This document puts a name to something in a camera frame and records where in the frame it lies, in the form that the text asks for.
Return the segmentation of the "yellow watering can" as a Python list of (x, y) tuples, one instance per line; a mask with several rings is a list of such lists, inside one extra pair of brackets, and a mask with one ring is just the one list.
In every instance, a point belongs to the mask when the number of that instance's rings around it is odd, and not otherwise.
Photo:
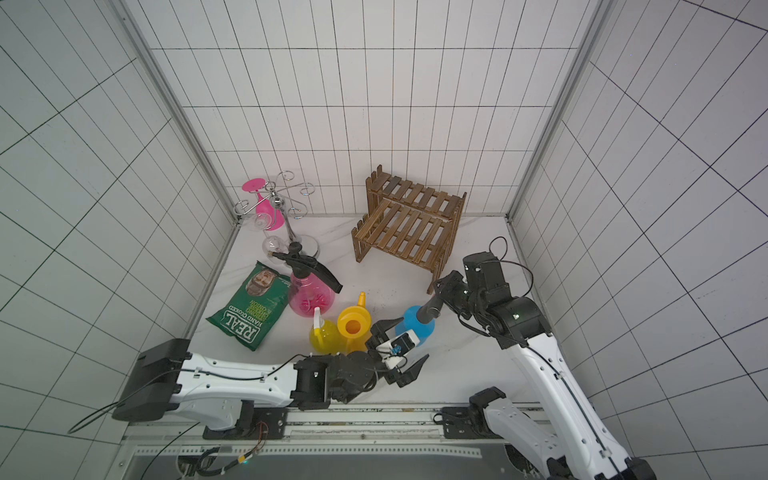
[(365, 292), (360, 293), (355, 305), (345, 308), (339, 314), (336, 324), (344, 342), (345, 354), (366, 351), (373, 320), (366, 306)]

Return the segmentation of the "blue spray bottle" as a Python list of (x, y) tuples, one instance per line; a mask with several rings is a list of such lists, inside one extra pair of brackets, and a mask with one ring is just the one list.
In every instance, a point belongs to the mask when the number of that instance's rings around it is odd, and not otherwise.
[(403, 320), (395, 326), (397, 336), (412, 331), (418, 338), (418, 345), (423, 345), (436, 329), (436, 319), (440, 316), (444, 300), (438, 295), (433, 295), (429, 301), (422, 306), (412, 306), (408, 308)]

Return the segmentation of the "small yellow spray bottle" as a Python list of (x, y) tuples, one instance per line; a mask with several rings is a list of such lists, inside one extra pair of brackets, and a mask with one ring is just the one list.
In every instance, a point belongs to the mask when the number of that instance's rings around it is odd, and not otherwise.
[(322, 317), (321, 309), (314, 308), (313, 328), (309, 333), (312, 348), (322, 355), (334, 355), (344, 350), (344, 340), (337, 325)]

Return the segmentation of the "pink pump sprayer bottle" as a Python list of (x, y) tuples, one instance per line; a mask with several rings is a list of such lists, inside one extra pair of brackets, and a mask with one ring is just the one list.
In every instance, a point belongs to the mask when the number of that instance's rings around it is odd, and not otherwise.
[(290, 308), (301, 317), (312, 318), (316, 308), (324, 314), (333, 306), (343, 285), (325, 265), (302, 249), (300, 242), (291, 242), (286, 252), (269, 255), (283, 261), (292, 271)]

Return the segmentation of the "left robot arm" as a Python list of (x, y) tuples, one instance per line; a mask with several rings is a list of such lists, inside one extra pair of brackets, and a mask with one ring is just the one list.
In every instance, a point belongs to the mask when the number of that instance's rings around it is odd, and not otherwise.
[(171, 414), (204, 426), (206, 439), (252, 438), (263, 427), (279, 438), (290, 408), (325, 410), (381, 381), (403, 388), (417, 380), (427, 359), (413, 353), (422, 342), (412, 330), (389, 337), (398, 323), (374, 323), (361, 351), (297, 354), (281, 365), (213, 359), (172, 339), (139, 355), (112, 417), (137, 423)]

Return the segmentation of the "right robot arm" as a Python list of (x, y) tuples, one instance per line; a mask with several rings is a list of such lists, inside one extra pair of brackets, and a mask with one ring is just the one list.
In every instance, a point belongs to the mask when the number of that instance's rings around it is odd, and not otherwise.
[(466, 256), (463, 264), (462, 272), (436, 283), (432, 308), (447, 306), (461, 319), (475, 319), (481, 334), (520, 368), (552, 426), (544, 430), (501, 390), (488, 388), (470, 400), (487, 430), (547, 479), (655, 478), (651, 465), (631, 456), (590, 405), (538, 305), (512, 295), (502, 260), (485, 251)]

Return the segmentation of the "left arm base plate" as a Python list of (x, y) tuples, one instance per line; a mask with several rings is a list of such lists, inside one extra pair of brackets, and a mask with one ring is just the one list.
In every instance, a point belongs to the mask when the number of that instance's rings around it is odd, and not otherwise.
[(222, 431), (206, 427), (205, 440), (211, 441), (256, 441), (281, 440), (285, 436), (287, 408), (245, 408), (235, 426)]

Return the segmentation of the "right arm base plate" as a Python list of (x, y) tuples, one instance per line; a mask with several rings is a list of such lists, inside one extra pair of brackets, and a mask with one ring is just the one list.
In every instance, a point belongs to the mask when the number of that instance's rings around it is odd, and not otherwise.
[(492, 401), (506, 398), (499, 388), (489, 387), (472, 395), (466, 406), (441, 408), (433, 415), (432, 421), (442, 427), (446, 439), (500, 439), (488, 426), (484, 408)]

